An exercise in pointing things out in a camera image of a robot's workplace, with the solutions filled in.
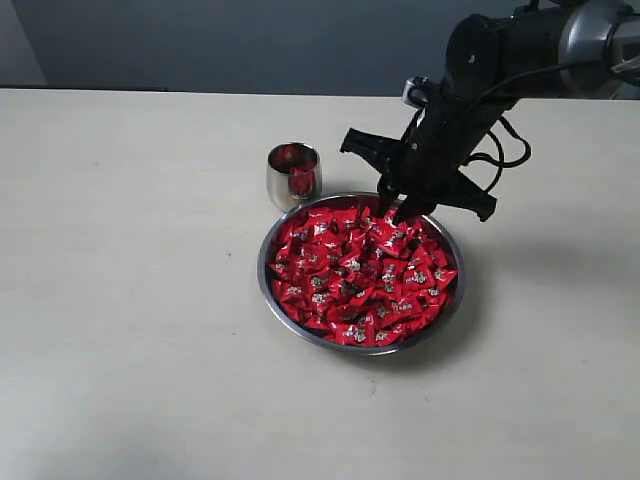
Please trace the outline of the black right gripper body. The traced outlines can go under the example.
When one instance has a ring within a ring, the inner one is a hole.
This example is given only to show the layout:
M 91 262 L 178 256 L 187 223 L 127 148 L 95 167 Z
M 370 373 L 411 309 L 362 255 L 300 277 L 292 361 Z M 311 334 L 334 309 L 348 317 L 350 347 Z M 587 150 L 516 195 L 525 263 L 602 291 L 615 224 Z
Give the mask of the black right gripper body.
M 351 128 L 340 151 L 361 157 L 380 174 L 379 182 L 392 184 L 399 196 L 420 198 L 422 215 L 444 205 L 471 211 L 484 222 L 495 212 L 497 199 L 460 171 L 475 148 L 472 135 L 458 125 L 466 106 L 451 96 L 436 95 L 414 115 L 401 138 Z

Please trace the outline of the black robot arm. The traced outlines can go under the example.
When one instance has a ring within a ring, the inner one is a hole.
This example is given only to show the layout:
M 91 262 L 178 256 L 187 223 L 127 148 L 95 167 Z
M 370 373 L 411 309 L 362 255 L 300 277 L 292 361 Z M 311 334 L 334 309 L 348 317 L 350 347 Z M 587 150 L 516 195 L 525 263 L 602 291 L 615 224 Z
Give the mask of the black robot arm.
M 626 2 L 533 1 L 505 18 L 474 14 L 448 40 L 441 81 L 406 82 L 403 100 L 415 113 L 403 135 L 350 129 L 341 149 L 379 173 L 379 216 L 402 222 L 444 205 L 486 220 L 496 199 L 463 168 L 512 167 L 503 152 L 478 150 L 509 109 L 523 99 L 611 99 L 638 83 L 639 15 Z

